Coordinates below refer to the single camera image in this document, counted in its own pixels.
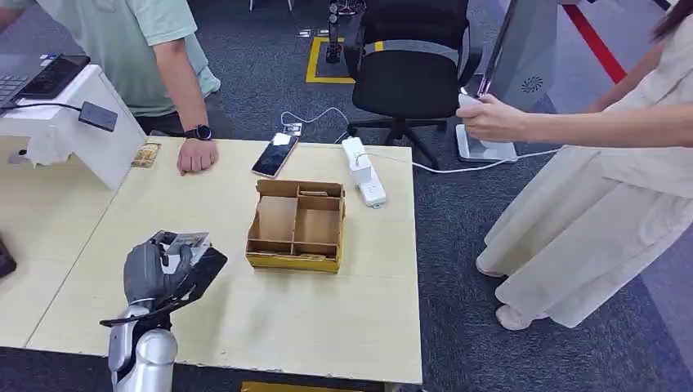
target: smartphone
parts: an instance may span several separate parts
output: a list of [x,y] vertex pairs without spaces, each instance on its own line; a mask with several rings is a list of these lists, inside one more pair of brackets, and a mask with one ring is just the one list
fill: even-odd
[[60,55],[17,94],[32,100],[55,99],[92,59],[89,56]]
[[290,136],[277,133],[260,158],[253,165],[251,171],[260,176],[275,178],[288,159],[293,149],[298,144],[298,136]]

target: red floor line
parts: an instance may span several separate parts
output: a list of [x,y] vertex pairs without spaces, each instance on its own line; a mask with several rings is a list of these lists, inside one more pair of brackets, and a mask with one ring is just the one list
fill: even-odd
[[592,53],[594,53],[601,63],[601,66],[604,67],[606,73],[609,74],[611,80],[613,80],[614,83],[618,83],[621,79],[625,78],[626,71],[624,67],[619,64],[619,61],[616,60],[609,48],[606,47],[604,41],[599,38],[599,35],[592,25],[589,24],[589,21],[585,18],[585,15],[578,6],[564,5],[563,8],[566,10],[570,20],[573,21],[575,28],[580,32],[580,35],[583,36],[584,41],[588,44]]

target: beige dress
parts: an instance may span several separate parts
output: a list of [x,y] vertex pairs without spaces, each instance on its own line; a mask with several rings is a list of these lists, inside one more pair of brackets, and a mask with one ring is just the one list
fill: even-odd
[[[666,43],[658,67],[608,110],[693,103],[693,16]],[[478,264],[508,275],[503,303],[575,327],[691,223],[693,149],[568,147],[501,215]]]

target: black smartwatch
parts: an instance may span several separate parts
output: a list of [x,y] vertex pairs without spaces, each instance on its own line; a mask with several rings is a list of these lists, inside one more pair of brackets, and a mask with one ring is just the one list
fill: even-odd
[[192,131],[186,131],[184,135],[186,139],[211,140],[212,129],[206,125],[198,125]]

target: white shoe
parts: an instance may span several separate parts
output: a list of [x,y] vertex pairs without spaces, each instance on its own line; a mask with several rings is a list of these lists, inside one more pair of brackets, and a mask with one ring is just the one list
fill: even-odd
[[505,276],[505,274],[500,274],[499,272],[494,272],[494,271],[487,271],[485,269],[482,269],[479,266],[479,259],[477,258],[476,261],[474,262],[474,265],[476,265],[476,270],[481,272],[482,274],[486,276],[490,276],[491,278],[501,278]]
[[547,317],[548,314],[540,314],[535,318],[529,318],[510,305],[503,305],[496,310],[496,318],[500,325],[510,331],[521,331],[528,328],[533,321]]

